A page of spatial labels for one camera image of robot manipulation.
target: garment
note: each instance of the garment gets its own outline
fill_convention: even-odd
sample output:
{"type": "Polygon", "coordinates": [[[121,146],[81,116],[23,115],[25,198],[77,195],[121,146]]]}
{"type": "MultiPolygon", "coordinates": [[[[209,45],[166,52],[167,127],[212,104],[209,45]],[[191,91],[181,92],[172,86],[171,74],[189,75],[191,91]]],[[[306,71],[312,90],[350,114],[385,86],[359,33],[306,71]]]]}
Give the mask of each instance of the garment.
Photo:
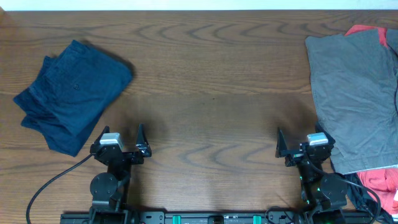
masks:
{"type": "Polygon", "coordinates": [[[347,33],[345,35],[351,35],[351,34],[355,34],[357,32],[362,32],[362,31],[370,30],[370,29],[377,29],[377,32],[379,33],[379,43],[385,47],[388,47],[387,39],[386,39],[387,28],[365,26],[365,25],[354,25],[353,27],[351,27],[350,30],[347,31],[347,33]]]}
{"type": "MultiPolygon", "coordinates": [[[[361,180],[357,174],[347,174],[345,178],[355,184],[362,185],[361,180]]],[[[370,216],[374,216],[377,210],[377,202],[368,194],[366,190],[359,187],[347,185],[347,196],[355,208],[359,211],[369,212],[370,216]]],[[[390,214],[388,214],[383,208],[380,211],[380,215],[377,218],[380,223],[393,224],[394,220],[390,214]]]]}
{"type": "Polygon", "coordinates": [[[45,57],[36,80],[14,98],[26,112],[21,125],[41,132],[50,149],[76,156],[131,79],[125,64],[74,40],[58,58],[45,57]]]}
{"type": "Polygon", "coordinates": [[[398,189],[398,169],[368,170],[357,175],[365,187],[377,193],[386,212],[398,214],[398,202],[394,200],[398,189]]]}
{"type": "Polygon", "coordinates": [[[305,41],[318,120],[336,140],[339,173],[398,164],[396,34],[387,31],[389,48],[376,29],[305,41]]]}

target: folded navy pants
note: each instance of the folded navy pants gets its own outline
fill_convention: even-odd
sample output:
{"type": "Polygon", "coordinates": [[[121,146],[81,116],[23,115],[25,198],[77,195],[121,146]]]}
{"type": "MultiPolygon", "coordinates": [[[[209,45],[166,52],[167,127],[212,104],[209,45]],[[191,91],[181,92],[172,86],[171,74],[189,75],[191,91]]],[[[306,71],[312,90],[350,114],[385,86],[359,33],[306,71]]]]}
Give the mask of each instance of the folded navy pants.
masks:
{"type": "Polygon", "coordinates": [[[74,40],[58,58],[45,57],[36,80],[14,98],[26,112],[21,125],[42,133],[50,149],[76,156],[131,79],[125,64],[74,40]]]}

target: cable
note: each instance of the cable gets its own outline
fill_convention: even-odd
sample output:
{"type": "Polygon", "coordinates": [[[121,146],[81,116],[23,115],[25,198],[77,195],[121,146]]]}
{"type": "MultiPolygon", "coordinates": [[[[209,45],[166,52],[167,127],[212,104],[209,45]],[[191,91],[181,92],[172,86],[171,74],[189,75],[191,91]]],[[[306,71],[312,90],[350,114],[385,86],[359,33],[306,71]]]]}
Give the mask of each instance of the cable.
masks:
{"type": "Polygon", "coordinates": [[[279,208],[279,206],[271,206],[271,207],[268,208],[267,211],[266,211],[266,219],[268,220],[268,222],[269,222],[270,224],[275,224],[273,221],[269,220],[269,217],[268,217],[268,212],[269,212],[270,210],[272,210],[273,208],[279,208]]]}
{"type": "MultiPolygon", "coordinates": [[[[308,162],[310,163],[310,166],[312,167],[312,169],[314,169],[316,172],[318,172],[318,173],[320,173],[320,174],[323,174],[323,175],[330,175],[329,173],[327,173],[327,172],[325,172],[325,171],[320,170],[319,168],[317,168],[317,167],[312,163],[312,161],[310,160],[310,158],[309,158],[309,156],[308,156],[307,153],[305,153],[305,157],[308,159],[308,162]]],[[[365,187],[365,186],[361,186],[361,185],[352,183],[351,181],[348,181],[348,180],[343,179],[343,178],[337,178],[337,179],[340,180],[340,181],[342,181],[342,182],[344,182],[344,183],[346,183],[346,184],[351,184],[351,185],[353,185],[353,186],[355,186],[355,187],[359,187],[359,188],[361,188],[361,189],[363,189],[363,190],[366,190],[366,191],[368,191],[368,192],[370,192],[371,194],[374,195],[374,197],[376,198],[376,201],[377,201],[377,212],[376,212],[376,214],[374,214],[372,220],[369,222],[369,224],[373,224],[373,223],[376,221],[376,219],[378,218],[378,216],[380,215],[380,211],[381,211],[381,201],[380,201],[379,196],[378,196],[372,189],[369,189],[369,188],[367,188],[367,187],[365,187]]]]}
{"type": "Polygon", "coordinates": [[[292,218],[289,217],[289,215],[286,213],[286,211],[284,211],[284,213],[285,213],[286,217],[287,217],[291,222],[293,222],[292,218]]]}
{"type": "Polygon", "coordinates": [[[46,188],[48,185],[50,185],[53,181],[57,180],[58,178],[60,178],[61,176],[63,176],[64,174],[67,174],[69,171],[73,170],[74,168],[82,165],[82,163],[86,162],[91,156],[94,156],[94,154],[90,154],[87,157],[85,157],[82,161],[78,162],[76,165],[74,165],[73,167],[63,171],[62,173],[56,175],[55,177],[53,177],[51,180],[49,180],[47,183],[45,183],[43,185],[43,187],[41,187],[35,195],[33,195],[32,199],[30,200],[27,208],[26,208],[26,221],[27,224],[32,224],[30,222],[30,217],[29,217],[29,213],[30,213],[30,208],[32,207],[33,202],[35,201],[35,199],[37,198],[37,196],[39,196],[39,194],[44,190],[44,188],[46,188]]]}

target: wooden table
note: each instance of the wooden table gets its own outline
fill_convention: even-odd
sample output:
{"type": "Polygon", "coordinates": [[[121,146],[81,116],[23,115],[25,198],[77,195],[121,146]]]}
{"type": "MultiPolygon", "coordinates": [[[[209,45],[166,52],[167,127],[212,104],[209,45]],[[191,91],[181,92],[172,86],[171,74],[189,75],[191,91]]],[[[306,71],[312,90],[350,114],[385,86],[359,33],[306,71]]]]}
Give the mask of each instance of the wooden table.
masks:
{"type": "MultiPolygon", "coordinates": [[[[174,210],[300,206],[294,167],[275,158],[280,126],[292,143],[317,120],[304,40],[354,24],[398,28],[394,11],[7,12],[0,25],[0,223],[25,223],[46,181],[89,152],[104,125],[132,147],[145,123],[153,156],[133,169],[132,205],[174,210]],[[105,111],[74,158],[23,128],[12,98],[45,55],[83,40],[135,65],[133,82],[105,111]]],[[[90,159],[45,189],[34,223],[87,211],[89,185],[106,167],[90,159]]]]}

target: green connector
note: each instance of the green connector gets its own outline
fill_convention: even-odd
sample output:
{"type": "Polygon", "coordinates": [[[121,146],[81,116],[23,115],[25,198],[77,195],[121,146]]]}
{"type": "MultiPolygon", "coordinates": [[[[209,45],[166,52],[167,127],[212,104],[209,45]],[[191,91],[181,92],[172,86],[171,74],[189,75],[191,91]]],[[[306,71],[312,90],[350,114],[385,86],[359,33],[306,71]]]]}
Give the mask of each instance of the green connector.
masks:
{"type": "Polygon", "coordinates": [[[181,224],[181,216],[174,215],[173,216],[173,224],[181,224]]]}
{"type": "Polygon", "coordinates": [[[261,216],[253,215],[253,224],[261,224],[261,216]]]}

